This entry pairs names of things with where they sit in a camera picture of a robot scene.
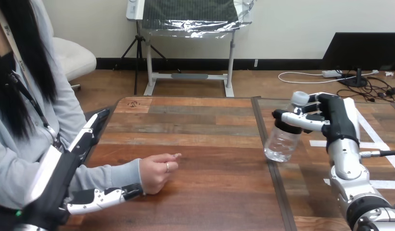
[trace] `black strap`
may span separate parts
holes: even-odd
[[[37,104],[36,100],[33,96],[29,93],[27,88],[23,85],[23,83],[15,76],[14,73],[10,74],[9,77],[11,78],[12,83],[14,86],[30,101],[34,109],[36,110],[38,116],[40,116],[41,121],[43,122],[43,126],[47,128],[49,123],[47,122],[46,117],[43,114],[40,106]]]
[[[40,119],[41,119],[41,122],[43,122],[44,128],[50,133],[51,138],[53,139],[53,146],[60,151],[63,147],[61,144],[61,141],[60,141],[60,134],[59,133],[55,134],[54,130],[50,127],[50,124],[48,123],[46,117],[44,116],[43,111],[41,110],[39,104],[33,98],[33,96],[29,93],[29,91],[23,85],[23,83],[19,80],[19,78],[17,77],[17,74],[15,74],[14,71],[12,71],[11,74],[9,74],[8,76],[10,78],[11,83],[13,83],[14,87],[16,87],[30,101],[34,110],[36,110],[38,116],[40,116]]]

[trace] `robotic hand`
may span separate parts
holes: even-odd
[[[324,92],[311,94],[310,103],[294,112],[275,110],[272,115],[304,132],[321,131],[327,139],[332,193],[353,231],[395,231],[395,206],[370,184],[361,158],[395,154],[394,151],[360,152],[360,129],[355,102]]]
[[[17,231],[52,231],[64,225],[73,214],[85,214],[123,203],[143,194],[139,184],[104,191],[90,189],[68,193],[77,167],[97,143],[94,132],[101,130],[100,122],[109,110],[93,115],[74,139],[68,150],[53,144],[40,161],[40,167],[25,196],[26,206],[19,217]]]

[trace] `wooden table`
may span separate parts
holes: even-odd
[[[270,113],[287,103],[259,98],[122,99],[88,166],[182,153],[179,170],[158,195],[75,217],[71,228],[349,230],[323,180],[329,170],[325,148],[310,146],[310,140],[325,140],[320,133],[304,134],[288,163],[268,163],[264,157],[263,142],[273,122]],[[395,149],[395,109],[390,104],[357,107]],[[364,130],[362,141],[372,142]],[[364,164],[372,180],[395,180],[395,169],[387,159],[365,160]],[[395,190],[379,191],[395,203]]]

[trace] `monitor stand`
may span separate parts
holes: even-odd
[[[347,77],[352,77],[354,75],[352,74],[343,74],[341,77],[336,77],[336,79],[342,79],[342,78],[347,78]],[[362,88],[367,85],[367,79],[362,76],[362,69],[358,68],[357,69],[357,75],[355,78],[350,78],[350,79],[342,79],[338,81],[339,83],[349,86],[349,87],[354,87],[354,88]]]

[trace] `black baseboard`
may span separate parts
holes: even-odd
[[[254,59],[235,59],[233,70],[320,70],[321,59],[259,59],[254,67]],[[97,69],[135,70],[136,59],[97,58]],[[207,70],[224,71],[229,68],[228,59],[152,59],[153,70]],[[146,59],[139,64],[139,70],[146,71]]]

